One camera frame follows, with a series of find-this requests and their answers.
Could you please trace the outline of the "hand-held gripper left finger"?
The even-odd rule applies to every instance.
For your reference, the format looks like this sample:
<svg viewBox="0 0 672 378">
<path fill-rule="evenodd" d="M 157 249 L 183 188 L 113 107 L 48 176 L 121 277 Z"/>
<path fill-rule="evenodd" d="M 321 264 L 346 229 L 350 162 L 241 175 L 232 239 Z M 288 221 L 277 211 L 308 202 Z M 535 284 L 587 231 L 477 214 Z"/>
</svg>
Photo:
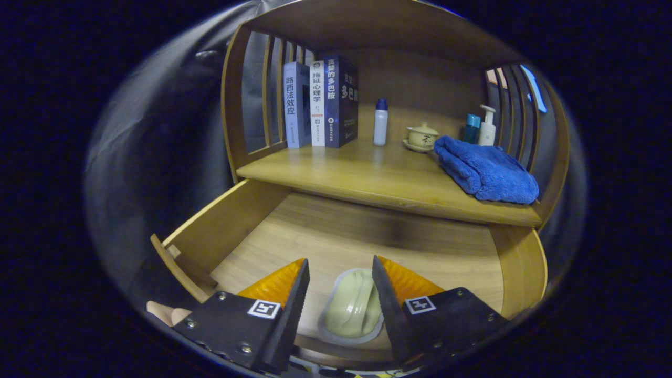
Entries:
<svg viewBox="0 0 672 378">
<path fill-rule="evenodd" d="M 221 359 L 279 375 L 295 347 L 309 282 L 309 261 L 301 258 L 238 294 L 215 292 L 173 328 Z"/>
</svg>

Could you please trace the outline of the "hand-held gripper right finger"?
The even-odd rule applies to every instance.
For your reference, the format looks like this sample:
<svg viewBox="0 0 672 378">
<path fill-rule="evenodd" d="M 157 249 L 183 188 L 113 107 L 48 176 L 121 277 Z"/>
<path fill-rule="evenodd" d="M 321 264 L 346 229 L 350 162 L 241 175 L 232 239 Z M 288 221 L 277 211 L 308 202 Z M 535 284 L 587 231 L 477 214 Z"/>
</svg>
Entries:
<svg viewBox="0 0 672 378">
<path fill-rule="evenodd" d="M 465 287 L 451 290 L 382 256 L 374 256 L 377 287 L 394 361 L 441 364 L 482 344 L 507 319 Z"/>
</svg>

